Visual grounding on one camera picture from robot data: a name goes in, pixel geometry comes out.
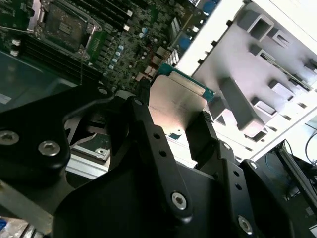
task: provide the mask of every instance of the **screw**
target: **screw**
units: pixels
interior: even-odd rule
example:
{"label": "screw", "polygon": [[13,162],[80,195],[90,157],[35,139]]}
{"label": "screw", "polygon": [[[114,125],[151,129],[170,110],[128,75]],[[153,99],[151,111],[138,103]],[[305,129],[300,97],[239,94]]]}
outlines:
{"label": "screw", "polygon": [[106,89],[103,89],[103,88],[100,88],[100,89],[99,89],[99,92],[102,93],[102,94],[105,94],[105,95],[108,94],[108,92],[106,91]]}
{"label": "screw", "polygon": [[187,207],[187,201],[185,197],[179,192],[174,192],[172,194],[172,202],[179,210],[185,210]]}
{"label": "screw", "polygon": [[136,104],[138,104],[138,105],[140,105],[140,106],[143,105],[143,103],[142,103],[140,100],[135,99],[134,101],[135,101]]}
{"label": "screw", "polygon": [[43,141],[39,145],[39,152],[45,156],[55,156],[60,152],[60,146],[54,141]]}
{"label": "screw", "polygon": [[10,130],[0,131],[0,145],[14,145],[19,141],[19,135]]}
{"label": "screw", "polygon": [[258,168],[258,166],[257,166],[255,163],[253,163],[253,162],[250,162],[250,165],[251,165],[255,170]]}
{"label": "screw", "polygon": [[227,143],[223,143],[224,147],[226,147],[227,150],[230,150],[230,146]]}
{"label": "screw", "polygon": [[242,216],[238,216],[238,222],[241,229],[244,230],[245,233],[247,233],[248,235],[252,235],[253,230],[252,230],[251,224],[248,222],[247,219],[245,219]]}

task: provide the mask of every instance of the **cpu socket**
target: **cpu socket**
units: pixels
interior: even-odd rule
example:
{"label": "cpu socket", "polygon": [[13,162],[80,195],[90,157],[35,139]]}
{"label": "cpu socket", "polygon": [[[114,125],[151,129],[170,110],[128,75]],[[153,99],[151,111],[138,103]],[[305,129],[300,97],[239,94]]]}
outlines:
{"label": "cpu socket", "polygon": [[34,0],[33,10],[28,30],[39,40],[76,58],[90,59],[86,49],[93,34],[102,31],[90,15],[64,0]]}

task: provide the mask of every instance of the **black mounting arm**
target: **black mounting arm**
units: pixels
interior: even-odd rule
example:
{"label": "black mounting arm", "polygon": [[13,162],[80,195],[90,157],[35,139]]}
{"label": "black mounting arm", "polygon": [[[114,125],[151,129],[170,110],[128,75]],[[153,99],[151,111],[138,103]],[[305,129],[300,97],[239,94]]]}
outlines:
{"label": "black mounting arm", "polygon": [[[143,85],[127,100],[85,85],[1,113],[0,215],[24,219],[52,238],[304,233],[284,205],[277,205],[284,232],[273,221],[269,229],[263,224],[276,211],[263,213],[255,194],[271,197],[271,204],[283,201],[269,189],[254,192],[253,181],[264,176],[260,168],[247,160],[236,164],[206,113],[186,130],[197,169],[176,163]],[[74,190],[64,174],[70,148],[96,133],[110,135],[110,170]]]}

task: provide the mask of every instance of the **cable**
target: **cable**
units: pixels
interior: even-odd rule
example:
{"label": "cable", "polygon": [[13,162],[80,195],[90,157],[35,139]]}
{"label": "cable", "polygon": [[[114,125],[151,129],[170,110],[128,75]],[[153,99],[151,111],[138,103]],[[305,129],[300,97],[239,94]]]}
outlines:
{"label": "cable", "polygon": [[285,183],[285,181],[284,181],[285,179],[287,179],[287,182],[289,182],[288,178],[286,176],[278,173],[277,171],[275,171],[274,169],[271,168],[271,166],[268,164],[267,155],[268,155],[268,153],[265,155],[265,163],[266,163],[266,166],[268,167],[268,169],[271,170],[277,177],[279,177],[282,180],[281,182]]}
{"label": "cable", "polygon": [[310,143],[310,141],[317,135],[317,132],[315,132],[314,134],[311,135],[311,137],[308,139],[306,145],[305,145],[305,155],[307,157],[307,159],[309,160],[309,162],[312,164],[312,165],[316,165],[317,163],[317,159],[315,161],[312,161],[309,157],[308,157],[308,153],[307,153],[307,149],[308,149],[308,145]]}
{"label": "cable", "polygon": [[315,127],[311,126],[311,125],[308,125],[307,123],[305,123],[306,126],[309,126],[310,128],[314,129],[314,130],[317,130]]}
{"label": "cable", "polygon": [[33,34],[33,32],[31,32],[31,31],[24,31],[24,30],[19,30],[19,29],[15,29],[15,28],[11,28],[11,27],[6,27],[6,26],[0,26],[0,28],[6,29],[6,30],[11,30],[11,31],[23,32],[23,33],[27,33],[27,34]]}
{"label": "cable", "polygon": [[285,143],[287,143],[287,144],[288,144],[288,147],[289,147],[289,149],[291,150],[292,157],[294,158],[294,154],[293,154],[293,150],[292,150],[291,145],[288,143],[288,141],[287,141],[287,140],[284,140],[284,146],[285,146]]}
{"label": "cable", "polygon": [[[313,134],[313,135],[310,137],[310,139],[308,140],[308,142],[307,142],[307,144],[306,144],[306,147],[305,147],[306,156],[307,156],[307,146],[308,146],[310,140],[311,140],[315,135],[317,135],[317,132],[316,132],[315,134]],[[291,150],[291,153],[292,153],[292,157],[294,158],[294,154],[293,154],[293,151],[292,151],[292,147],[290,146],[290,144],[288,143],[287,140],[285,140],[285,142],[288,144],[288,146],[289,146],[289,148],[290,148],[290,150]],[[317,196],[317,192],[316,192],[316,190],[315,190],[315,188],[314,188],[314,186],[313,186],[313,184],[312,184],[312,181],[311,181],[309,178],[307,178],[307,179],[308,179],[309,183],[311,184],[312,189],[313,189],[315,195]]]}
{"label": "cable", "polygon": [[300,194],[301,192],[298,191],[297,193],[295,193],[293,196],[291,196],[291,198],[295,197],[296,195]]}

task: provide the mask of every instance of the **motherboard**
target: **motherboard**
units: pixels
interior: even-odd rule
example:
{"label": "motherboard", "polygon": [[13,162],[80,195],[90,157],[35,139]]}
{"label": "motherboard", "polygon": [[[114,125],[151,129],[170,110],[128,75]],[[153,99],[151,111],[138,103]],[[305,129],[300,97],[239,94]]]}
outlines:
{"label": "motherboard", "polygon": [[172,23],[195,11],[186,0],[0,0],[0,50],[78,84],[132,92],[175,54]]}

